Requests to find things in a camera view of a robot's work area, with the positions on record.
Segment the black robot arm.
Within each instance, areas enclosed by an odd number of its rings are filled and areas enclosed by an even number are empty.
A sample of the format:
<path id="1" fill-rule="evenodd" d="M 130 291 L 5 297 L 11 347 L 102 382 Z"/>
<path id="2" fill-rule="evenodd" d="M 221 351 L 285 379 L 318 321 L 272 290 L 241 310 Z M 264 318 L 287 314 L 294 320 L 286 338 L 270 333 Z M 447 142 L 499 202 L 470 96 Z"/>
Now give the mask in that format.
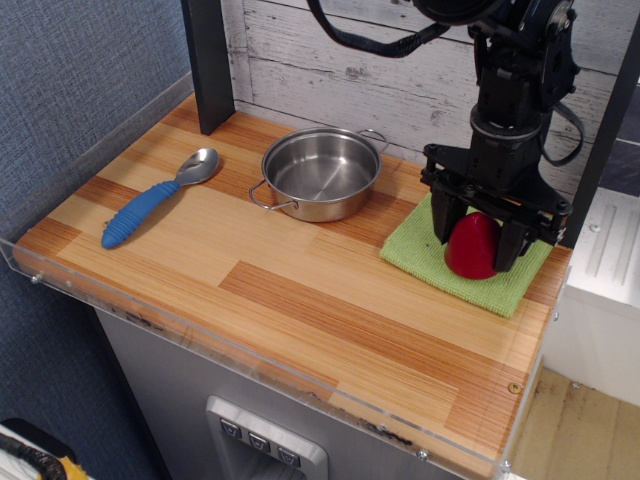
<path id="1" fill-rule="evenodd" d="M 541 176 L 553 115 L 584 127 L 562 101 L 580 69 L 569 1 L 419 1 L 443 26 L 465 25 L 474 41 L 479 95 L 470 114 L 469 148 L 428 144 L 422 182 L 429 185 L 434 233 L 449 242 L 474 208 L 501 223 L 493 269 L 509 271 L 536 241 L 556 245 L 571 203 Z"/>

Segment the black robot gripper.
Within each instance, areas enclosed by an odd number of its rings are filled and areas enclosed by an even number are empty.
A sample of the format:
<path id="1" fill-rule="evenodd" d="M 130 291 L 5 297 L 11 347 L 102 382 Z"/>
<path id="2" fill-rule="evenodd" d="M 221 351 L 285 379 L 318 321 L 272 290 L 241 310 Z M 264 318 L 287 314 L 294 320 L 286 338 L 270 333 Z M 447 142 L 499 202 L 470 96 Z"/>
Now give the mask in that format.
<path id="1" fill-rule="evenodd" d="M 430 186 L 434 233 L 446 244 L 469 207 L 504 222 L 494 260 L 509 272 L 535 240 L 557 245 L 570 202 L 543 179 L 539 136 L 524 141 L 475 132 L 468 149 L 428 144 L 421 181 Z"/>

